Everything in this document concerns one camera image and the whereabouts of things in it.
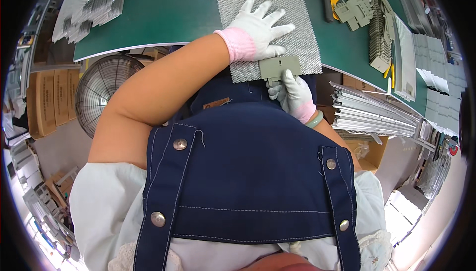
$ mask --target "fan guard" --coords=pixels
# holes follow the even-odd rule
[[[130,56],[110,55],[86,70],[80,79],[74,104],[78,121],[89,137],[94,137],[99,117],[111,96],[143,67]]]

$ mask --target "navy blue apron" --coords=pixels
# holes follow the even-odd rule
[[[190,112],[150,133],[134,270],[165,270],[172,237],[276,244],[330,236],[342,270],[360,270],[347,149],[270,101],[262,80],[232,84],[222,74],[200,89]],[[158,213],[159,226],[151,218]]]

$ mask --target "metal rivet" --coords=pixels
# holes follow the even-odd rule
[[[176,139],[174,141],[174,149],[175,150],[184,150],[187,148],[187,140],[185,139]]]
[[[158,211],[153,212],[150,215],[150,219],[156,227],[163,227],[165,225],[165,216]]]
[[[326,166],[329,168],[329,170],[334,170],[336,168],[336,161],[330,158],[327,160]]]
[[[339,230],[341,232],[343,232],[343,231],[347,230],[348,227],[349,227],[349,221],[345,219],[340,223]]]

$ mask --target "green workbench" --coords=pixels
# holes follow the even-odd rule
[[[324,21],[322,0],[304,0],[319,45],[323,66],[351,75],[383,91],[387,80],[369,65],[368,26],[350,31],[337,20]],[[400,0],[388,0],[395,13],[408,23]],[[94,27],[76,44],[76,61],[123,49],[187,43],[221,29],[216,0],[125,0],[122,15]],[[426,84],[416,75],[416,101],[392,95],[425,114]]]

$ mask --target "pink glove cuff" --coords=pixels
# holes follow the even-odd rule
[[[309,119],[311,119],[312,115],[316,112],[316,105],[312,102],[312,100],[305,102],[298,108],[293,111],[293,116],[297,118],[301,123],[304,125],[306,124]]]
[[[216,30],[227,44],[230,54],[230,63],[245,60],[252,61],[256,54],[256,46],[253,38],[244,30],[237,27],[229,27],[224,30]]]

